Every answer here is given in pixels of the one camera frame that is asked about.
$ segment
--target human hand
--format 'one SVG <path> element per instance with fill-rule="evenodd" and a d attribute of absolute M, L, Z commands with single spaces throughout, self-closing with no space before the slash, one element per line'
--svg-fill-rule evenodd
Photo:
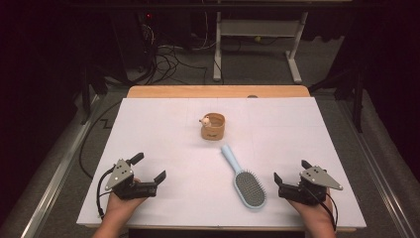
<path fill-rule="evenodd" d="M 321 204 L 309 206 L 292 200 L 287 201 L 300 214 L 312 238 L 336 237 L 331 216 Z M 331 212 L 333 211 L 333 204 L 329 196 L 327 196 L 324 204 Z"/>
<path fill-rule="evenodd" d="M 105 216 L 93 237 L 118 237 L 120 230 L 132 217 L 136 208 L 146 199 L 147 197 L 122 200 L 114 192 L 111 192 L 109 194 Z"/>

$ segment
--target wooden table edge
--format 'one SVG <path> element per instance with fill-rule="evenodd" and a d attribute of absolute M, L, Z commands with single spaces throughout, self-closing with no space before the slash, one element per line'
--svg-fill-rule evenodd
<path fill-rule="evenodd" d="M 310 97 L 302 85 L 147 85 L 133 86 L 127 98 Z"/>

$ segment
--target cable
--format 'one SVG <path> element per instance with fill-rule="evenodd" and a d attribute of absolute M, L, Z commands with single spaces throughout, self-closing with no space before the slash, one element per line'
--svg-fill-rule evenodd
<path fill-rule="evenodd" d="M 80 151 L 79 151 L 79 165 L 80 165 L 80 168 L 82 169 L 82 171 L 84 172 L 84 174 L 85 175 L 87 175 L 90 179 L 93 179 L 93 176 L 84 168 L 84 166 L 83 166 L 83 164 L 82 164 L 82 157 L 81 157 L 81 154 L 83 153 L 83 149 L 84 149 L 84 145 L 86 144 L 86 141 L 87 141 L 87 138 L 89 137 L 89 135 L 90 135 L 90 132 L 92 131 L 92 129 L 94 128 L 94 126 L 96 125 L 96 123 L 98 123 L 98 121 L 100 120 L 100 119 L 102 119 L 102 117 L 107 113 L 107 112 L 109 112 L 113 107 L 115 107 L 116 105 L 118 105 L 118 104 L 120 104 L 122 102 L 122 100 L 121 101 L 118 101 L 118 102 L 116 102 L 116 103 L 114 103 L 113 105 L 111 105 L 108 109 L 106 109 L 101 115 L 99 115 L 99 117 L 95 120 L 95 122 L 93 122 L 93 124 L 92 124 L 92 126 L 89 128 L 89 130 L 87 131 L 87 133 L 86 133 L 86 136 L 84 137 L 84 139 L 83 139 L 83 142 L 82 142 L 82 144 L 81 144 L 81 147 L 80 147 Z"/>

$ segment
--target light blue hairbrush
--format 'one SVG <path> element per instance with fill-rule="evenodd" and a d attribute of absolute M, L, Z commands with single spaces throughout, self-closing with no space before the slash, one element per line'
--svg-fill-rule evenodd
<path fill-rule="evenodd" d="M 244 205 L 252 209 L 263 207 L 266 195 L 257 177 L 253 173 L 241 169 L 228 145 L 222 147 L 222 154 L 236 173 L 234 185 Z"/>

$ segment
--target hairbrush head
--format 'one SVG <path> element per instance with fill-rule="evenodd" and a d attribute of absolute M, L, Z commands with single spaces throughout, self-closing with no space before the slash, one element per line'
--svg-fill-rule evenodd
<path fill-rule="evenodd" d="M 248 208 L 260 208 L 265 204 L 265 191 L 253 173 L 248 171 L 238 173 L 235 176 L 235 187 Z"/>

